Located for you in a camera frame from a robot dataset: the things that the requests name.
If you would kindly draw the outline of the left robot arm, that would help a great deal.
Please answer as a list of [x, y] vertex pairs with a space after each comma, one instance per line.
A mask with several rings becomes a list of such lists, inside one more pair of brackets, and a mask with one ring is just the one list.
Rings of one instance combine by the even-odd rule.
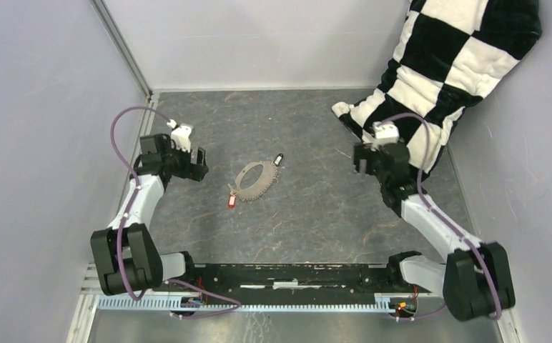
[[184, 151], [166, 134], [143, 136], [141, 151], [130, 165], [129, 189], [108, 227], [92, 233], [90, 245], [101, 290], [105, 295], [145, 291], [169, 279], [180, 291], [197, 283], [187, 252], [161, 255], [149, 233], [158, 201], [173, 177], [200, 182], [208, 173], [206, 151]]

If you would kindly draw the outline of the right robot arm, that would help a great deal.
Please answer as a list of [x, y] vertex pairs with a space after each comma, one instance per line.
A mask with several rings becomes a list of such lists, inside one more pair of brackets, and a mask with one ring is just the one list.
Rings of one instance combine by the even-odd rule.
[[384, 204], [417, 229], [442, 257], [434, 262], [420, 252], [391, 256], [387, 285], [403, 292], [421, 287], [444, 301], [460, 322], [499, 317], [516, 305], [508, 254], [498, 242], [485, 243], [456, 224], [435, 204], [413, 172], [410, 153], [402, 143], [379, 147], [358, 143], [353, 150], [355, 170], [374, 176]]

